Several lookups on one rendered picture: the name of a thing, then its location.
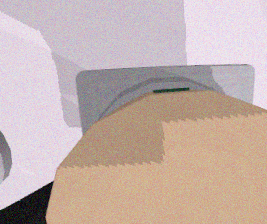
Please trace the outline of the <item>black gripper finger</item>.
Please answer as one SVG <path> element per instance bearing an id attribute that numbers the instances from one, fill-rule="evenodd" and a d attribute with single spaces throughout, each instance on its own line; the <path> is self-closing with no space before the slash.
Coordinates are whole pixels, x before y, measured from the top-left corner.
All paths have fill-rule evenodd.
<path id="1" fill-rule="evenodd" d="M 47 224 L 47 209 L 49 196 L 52 193 L 52 183 L 36 189 L 36 192 L 20 198 L 7 208 L 0 210 L 0 224 Z"/>

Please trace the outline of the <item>beige cylinder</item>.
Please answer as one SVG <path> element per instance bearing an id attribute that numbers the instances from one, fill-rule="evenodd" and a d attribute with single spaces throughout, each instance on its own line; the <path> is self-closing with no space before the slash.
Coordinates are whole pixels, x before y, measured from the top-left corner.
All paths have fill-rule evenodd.
<path id="1" fill-rule="evenodd" d="M 213 89 L 148 92 L 56 169 L 47 224 L 267 224 L 267 111 Z"/>

